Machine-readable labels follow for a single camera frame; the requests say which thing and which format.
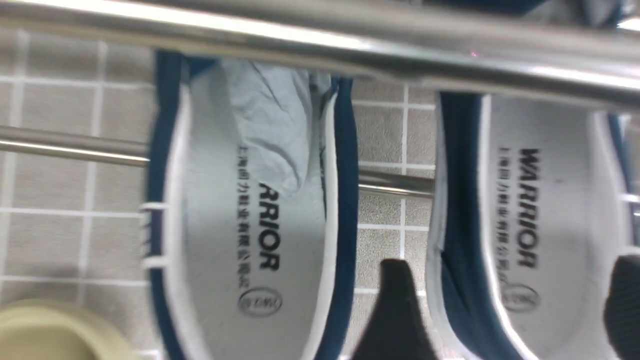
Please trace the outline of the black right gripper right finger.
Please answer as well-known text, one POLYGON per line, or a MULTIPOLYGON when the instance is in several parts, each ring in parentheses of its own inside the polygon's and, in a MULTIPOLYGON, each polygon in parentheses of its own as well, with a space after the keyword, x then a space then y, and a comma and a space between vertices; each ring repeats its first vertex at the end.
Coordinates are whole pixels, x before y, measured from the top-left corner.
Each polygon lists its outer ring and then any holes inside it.
POLYGON ((603 319, 608 341, 621 360, 640 358, 640 258, 618 257, 611 273, 603 319))

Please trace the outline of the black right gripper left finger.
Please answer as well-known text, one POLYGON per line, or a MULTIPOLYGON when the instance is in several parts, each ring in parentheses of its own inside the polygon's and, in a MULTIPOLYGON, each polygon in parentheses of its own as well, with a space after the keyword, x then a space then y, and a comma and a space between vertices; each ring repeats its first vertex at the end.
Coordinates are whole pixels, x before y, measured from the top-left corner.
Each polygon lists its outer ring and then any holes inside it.
POLYGON ((352 360, 436 360, 406 261, 385 259, 374 308, 352 360))

